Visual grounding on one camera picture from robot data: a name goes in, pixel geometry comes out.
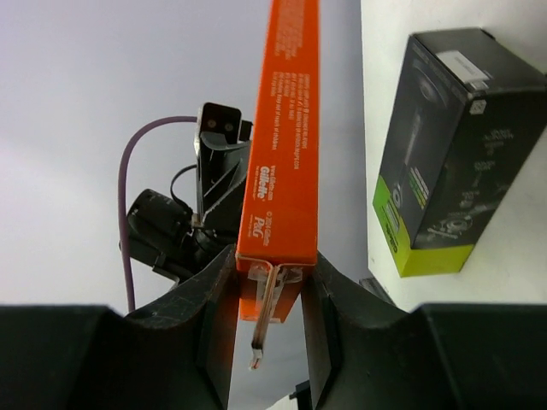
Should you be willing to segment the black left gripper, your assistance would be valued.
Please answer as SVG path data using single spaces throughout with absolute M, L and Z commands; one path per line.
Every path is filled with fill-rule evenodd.
M 237 241 L 253 124 L 239 109 L 206 102 L 197 117 L 196 259 L 209 261 Z

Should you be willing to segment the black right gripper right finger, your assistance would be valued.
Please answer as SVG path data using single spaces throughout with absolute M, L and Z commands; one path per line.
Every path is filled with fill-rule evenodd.
M 316 409 L 543 409 L 546 308 L 378 298 L 320 257 L 302 291 Z

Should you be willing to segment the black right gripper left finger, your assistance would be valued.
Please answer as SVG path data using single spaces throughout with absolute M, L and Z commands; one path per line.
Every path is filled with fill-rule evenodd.
M 224 409 L 238 322 L 235 250 L 128 315 L 1 309 L 4 409 Z

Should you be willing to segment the orange Gillette razor box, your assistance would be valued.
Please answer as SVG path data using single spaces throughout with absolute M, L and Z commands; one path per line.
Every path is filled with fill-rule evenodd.
M 320 4 L 273 1 L 235 253 L 253 370 L 317 262 L 319 111 Z

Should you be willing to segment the black green razor box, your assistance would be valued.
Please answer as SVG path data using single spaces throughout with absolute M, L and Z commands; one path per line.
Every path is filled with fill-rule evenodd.
M 409 37 L 373 196 L 401 277 L 461 271 L 545 127 L 545 76 L 490 33 Z

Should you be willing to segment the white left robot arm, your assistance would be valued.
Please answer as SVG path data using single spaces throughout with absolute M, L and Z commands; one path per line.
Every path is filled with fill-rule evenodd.
M 127 213 L 129 255 L 174 281 L 200 273 L 237 241 L 250 158 L 251 122 L 239 109 L 206 102 L 197 115 L 197 208 L 175 194 L 144 190 Z

